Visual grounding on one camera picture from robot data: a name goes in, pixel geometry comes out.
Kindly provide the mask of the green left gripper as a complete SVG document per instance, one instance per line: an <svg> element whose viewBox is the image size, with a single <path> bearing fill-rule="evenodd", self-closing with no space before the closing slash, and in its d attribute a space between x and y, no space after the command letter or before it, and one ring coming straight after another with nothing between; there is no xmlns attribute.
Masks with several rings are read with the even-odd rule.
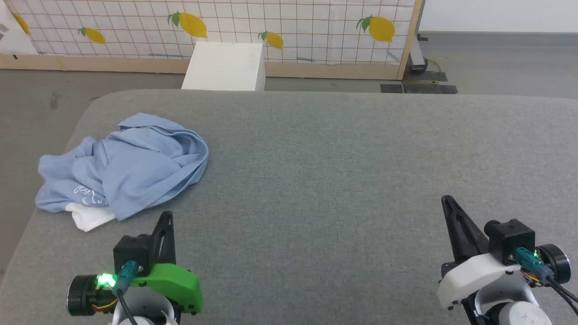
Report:
<svg viewBox="0 0 578 325"><path fill-rule="evenodd" d="M149 287L184 308L201 313L203 294L200 280L191 271L176 265L175 228L171 211L163 211L151 234L153 267L147 276L137 276L130 286Z"/></svg>

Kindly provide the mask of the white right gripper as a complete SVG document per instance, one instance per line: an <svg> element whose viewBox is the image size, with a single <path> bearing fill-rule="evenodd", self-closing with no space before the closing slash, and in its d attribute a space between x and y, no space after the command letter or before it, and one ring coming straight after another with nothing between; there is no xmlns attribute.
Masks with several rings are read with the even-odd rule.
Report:
<svg viewBox="0 0 578 325"><path fill-rule="evenodd" d="M441 199L454 262L460 264L439 283L437 297L447 309L474 294L476 312L499 301L524 301L524 276L519 264L503 265L487 254L489 240L450 195Z"/></svg>

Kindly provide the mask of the light blue t-shirt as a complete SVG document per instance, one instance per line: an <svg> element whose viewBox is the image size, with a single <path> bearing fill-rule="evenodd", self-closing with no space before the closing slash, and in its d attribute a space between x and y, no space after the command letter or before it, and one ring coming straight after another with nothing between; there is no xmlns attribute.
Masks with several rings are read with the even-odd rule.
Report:
<svg viewBox="0 0 578 325"><path fill-rule="evenodd" d="M65 154L42 156L38 209L69 212L89 232L161 205L198 183L209 148L196 132L138 113L103 139L86 137Z"/></svg>

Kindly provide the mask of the black floor plates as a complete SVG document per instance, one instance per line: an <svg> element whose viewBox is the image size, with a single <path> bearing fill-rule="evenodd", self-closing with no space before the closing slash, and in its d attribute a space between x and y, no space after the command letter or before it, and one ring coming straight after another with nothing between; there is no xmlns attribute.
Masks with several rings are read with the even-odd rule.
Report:
<svg viewBox="0 0 578 325"><path fill-rule="evenodd" d="M457 87L447 82L444 72L406 73L399 83L381 84L380 92L384 94L458 94Z"/></svg>

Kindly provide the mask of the grey metal partition foot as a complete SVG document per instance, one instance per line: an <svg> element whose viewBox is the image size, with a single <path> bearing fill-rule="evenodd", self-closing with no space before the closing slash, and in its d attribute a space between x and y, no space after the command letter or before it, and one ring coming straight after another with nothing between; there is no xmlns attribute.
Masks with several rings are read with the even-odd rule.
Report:
<svg viewBox="0 0 578 325"><path fill-rule="evenodd" d="M417 19L417 24L415 27L415 34L414 37L412 39L412 44L411 44L411 49L410 49L410 54L409 54L409 71L413 74L423 74L428 67L428 60L427 58L425 58L422 54L422 50L420 47L420 33L419 33L419 26L420 26L420 22L421 22L421 18L423 15L423 10L424 8L422 7L420 9L419 15L418 15L418 19Z"/></svg>

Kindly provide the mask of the white box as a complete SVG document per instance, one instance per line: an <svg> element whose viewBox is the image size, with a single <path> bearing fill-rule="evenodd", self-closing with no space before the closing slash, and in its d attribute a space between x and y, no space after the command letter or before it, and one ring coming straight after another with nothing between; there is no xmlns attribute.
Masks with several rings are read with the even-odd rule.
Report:
<svg viewBox="0 0 578 325"><path fill-rule="evenodd" d="M261 43L198 42L182 81L183 90L264 91Z"/></svg>

